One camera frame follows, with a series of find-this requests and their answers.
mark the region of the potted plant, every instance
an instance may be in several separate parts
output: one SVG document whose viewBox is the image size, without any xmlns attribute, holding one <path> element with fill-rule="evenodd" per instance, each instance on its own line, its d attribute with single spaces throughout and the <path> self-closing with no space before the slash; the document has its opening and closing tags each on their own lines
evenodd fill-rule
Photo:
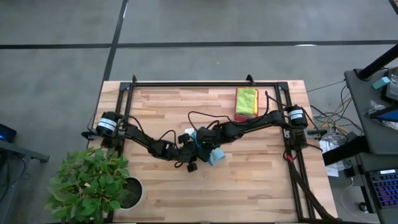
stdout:
<svg viewBox="0 0 398 224">
<path fill-rule="evenodd" d="M 51 196 L 45 209 L 63 223 L 91 219 L 103 223 L 103 212 L 121 208 L 121 204 L 124 208 L 134 207 L 142 198 L 143 189 L 139 180 L 129 177 L 127 163 L 114 149 L 108 149 L 106 154 L 93 147 L 68 152 L 51 180 Z"/>
</svg>

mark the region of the keyboard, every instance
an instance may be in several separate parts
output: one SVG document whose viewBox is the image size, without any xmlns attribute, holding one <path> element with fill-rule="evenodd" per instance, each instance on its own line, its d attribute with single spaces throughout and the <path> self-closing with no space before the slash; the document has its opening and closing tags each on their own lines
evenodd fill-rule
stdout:
<svg viewBox="0 0 398 224">
<path fill-rule="evenodd" d="M 379 206 L 383 208 L 398 207 L 398 169 L 370 172 L 373 190 Z"/>
</svg>

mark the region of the green sponge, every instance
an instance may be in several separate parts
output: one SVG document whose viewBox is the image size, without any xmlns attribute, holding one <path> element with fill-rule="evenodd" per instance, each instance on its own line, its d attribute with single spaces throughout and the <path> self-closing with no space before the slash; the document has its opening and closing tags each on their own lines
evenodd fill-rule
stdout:
<svg viewBox="0 0 398 224">
<path fill-rule="evenodd" d="M 256 89 L 238 88 L 236 93 L 236 114 L 253 115 Z"/>
</svg>

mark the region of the gray floor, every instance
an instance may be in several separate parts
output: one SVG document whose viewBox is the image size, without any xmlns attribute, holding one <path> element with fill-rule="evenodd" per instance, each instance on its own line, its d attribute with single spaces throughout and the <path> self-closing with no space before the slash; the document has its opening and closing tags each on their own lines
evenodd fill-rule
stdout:
<svg viewBox="0 0 398 224">
<path fill-rule="evenodd" d="M 110 43 L 120 6 L 121 0 L 0 0 L 0 44 Z M 130 0 L 120 42 L 395 39 L 397 20 L 387 0 Z M 110 80 L 130 80 L 132 74 L 139 80 L 242 80 L 251 74 L 257 80 L 305 80 L 310 90 L 344 79 L 345 70 L 364 67 L 391 47 L 118 49 Z M 51 155 L 48 164 L 33 162 L 27 171 L 13 223 L 52 221 L 43 211 L 45 188 L 66 152 L 86 146 L 80 133 L 95 108 L 108 54 L 0 50 L 0 123 L 18 130 L 21 146 Z M 309 93 L 311 104 L 334 110 L 343 86 Z M 353 105 L 345 115 L 359 123 Z M 339 217 L 360 221 L 341 206 L 349 180 L 330 183 Z M 362 201 L 358 187 L 345 193 L 351 212 L 376 221 L 358 211 Z"/>
</svg>

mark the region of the butcher block tabletop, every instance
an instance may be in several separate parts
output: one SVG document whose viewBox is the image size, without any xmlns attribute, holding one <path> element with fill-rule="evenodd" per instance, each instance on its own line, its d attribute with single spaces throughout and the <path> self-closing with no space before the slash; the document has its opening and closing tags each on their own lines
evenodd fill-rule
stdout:
<svg viewBox="0 0 398 224">
<path fill-rule="evenodd" d="M 311 116 L 310 104 L 301 80 L 289 84 L 292 104 Z M 120 82 L 104 82 L 95 115 L 96 126 L 105 111 L 115 111 Z M 273 87 L 259 87 L 259 114 L 266 110 L 265 91 L 275 98 Z M 199 111 L 233 118 L 236 87 L 134 87 L 130 115 L 136 117 L 144 132 L 154 139 L 174 129 L 181 135 L 191 128 L 187 114 Z M 124 95 L 121 111 L 126 105 Z M 270 110 L 277 104 L 270 101 Z M 192 114 L 195 127 L 207 126 L 214 118 Z M 172 133 L 164 137 L 174 141 Z M 316 140 L 308 143 L 318 145 Z M 90 142 L 99 146 L 100 140 Z M 186 164 L 152 157 L 147 149 L 126 140 L 123 156 L 129 159 L 130 176 L 144 185 L 144 196 L 132 210 L 115 210 L 114 222 L 294 222 L 292 186 L 286 161 L 282 130 L 270 127 L 245 134 L 232 144 L 221 146 L 226 158 L 211 166 L 198 159 L 198 170 L 187 172 Z M 303 150 L 311 191 L 326 210 L 337 217 L 326 175 L 322 152 Z M 300 190 L 304 217 L 308 217 L 305 197 Z"/>
</svg>

